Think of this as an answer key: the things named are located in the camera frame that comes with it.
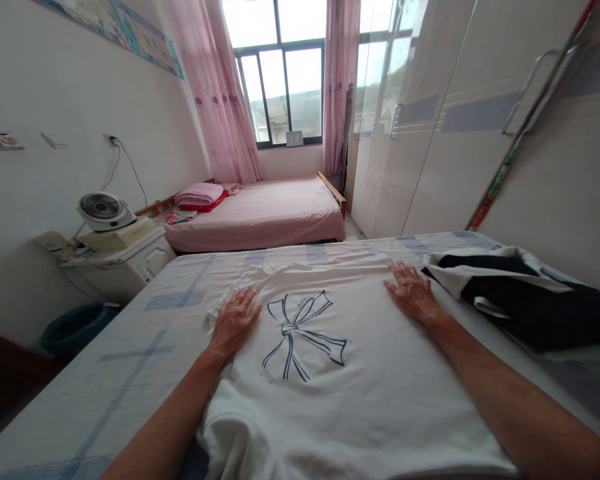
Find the teal trash bin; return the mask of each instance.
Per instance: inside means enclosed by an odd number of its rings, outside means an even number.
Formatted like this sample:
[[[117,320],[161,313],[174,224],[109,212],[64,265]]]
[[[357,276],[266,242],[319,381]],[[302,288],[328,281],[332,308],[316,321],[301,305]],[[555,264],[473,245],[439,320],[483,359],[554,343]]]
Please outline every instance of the teal trash bin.
[[[56,318],[45,329],[40,343],[52,355],[76,353],[86,347],[118,314],[104,303],[83,305]]]

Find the blue ribbon bow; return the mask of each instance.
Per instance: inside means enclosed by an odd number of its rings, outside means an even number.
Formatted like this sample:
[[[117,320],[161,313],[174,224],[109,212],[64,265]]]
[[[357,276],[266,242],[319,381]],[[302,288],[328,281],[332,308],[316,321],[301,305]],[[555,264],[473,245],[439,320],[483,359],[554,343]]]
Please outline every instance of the blue ribbon bow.
[[[296,356],[293,354],[293,338],[299,337],[325,352],[332,362],[344,367],[345,363],[342,358],[342,354],[347,344],[346,340],[332,339],[326,335],[300,328],[300,325],[302,325],[304,322],[311,320],[312,318],[316,318],[318,315],[324,312],[324,310],[333,305],[333,302],[327,298],[325,291],[322,290],[322,293],[317,297],[308,297],[304,299],[298,307],[293,321],[289,321],[289,317],[287,316],[288,296],[289,294],[286,294],[282,300],[276,300],[267,304],[267,310],[271,316],[276,320],[276,322],[282,323],[282,340],[280,340],[280,343],[276,346],[276,348],[269,352],[265,359],[262,360],[262,366],[267,366],[269,360],[272,358],[272,356],[274,356],[274,354],[279,350],[280,346],[282,346],[286,340],[289,345],[289,352],[287,354],[287,361],[285,362],[285,369],[283,371],[282,378],[284,378],[284,380],[288,380],[289,370],[293,364],[302,381],[306,382],[309,380],[309,375],[304,370],[302,365],[300,365],[298,358],[296,358]]]

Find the pink curtain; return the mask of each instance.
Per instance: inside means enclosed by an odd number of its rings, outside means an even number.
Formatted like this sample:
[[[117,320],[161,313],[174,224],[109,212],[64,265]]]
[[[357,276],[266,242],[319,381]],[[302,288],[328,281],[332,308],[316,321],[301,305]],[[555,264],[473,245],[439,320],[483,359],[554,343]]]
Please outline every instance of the pink curtain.
[[[218,0],[167,0],[216,181],[253,183],[262,167]]]
[[[353,112],[360,0],[327,0],[323,173],[342,171]]]

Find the light switch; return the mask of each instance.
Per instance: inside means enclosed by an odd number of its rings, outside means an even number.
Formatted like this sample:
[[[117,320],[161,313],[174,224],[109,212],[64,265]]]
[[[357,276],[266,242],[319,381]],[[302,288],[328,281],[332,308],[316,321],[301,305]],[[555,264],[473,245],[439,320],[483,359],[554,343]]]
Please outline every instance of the light switch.
[[[69,148],[69,144],[59,133],[41,133],[52,148]]]
[[[0,148],[2,150],[24,150],[20,140],[7,132],[0,132]]]

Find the hand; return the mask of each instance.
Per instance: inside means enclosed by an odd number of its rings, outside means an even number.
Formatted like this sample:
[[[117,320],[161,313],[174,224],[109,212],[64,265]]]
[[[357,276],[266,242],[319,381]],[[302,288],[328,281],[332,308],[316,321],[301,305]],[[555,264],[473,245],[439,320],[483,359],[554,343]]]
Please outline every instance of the hand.
[[[238,290],[220,308],[207,350],[219,355],[223,361],[242,348],[256,326],[262,305],[255,307],[247,316],[254,297],[255,289]]]
[[[405,265],[401,260],[388,266],[396,283],[388,280],[383,283],[402,313],[425,326],[446,315],[433,298],[431,282],[424,273],[418,272],[413,265]]]

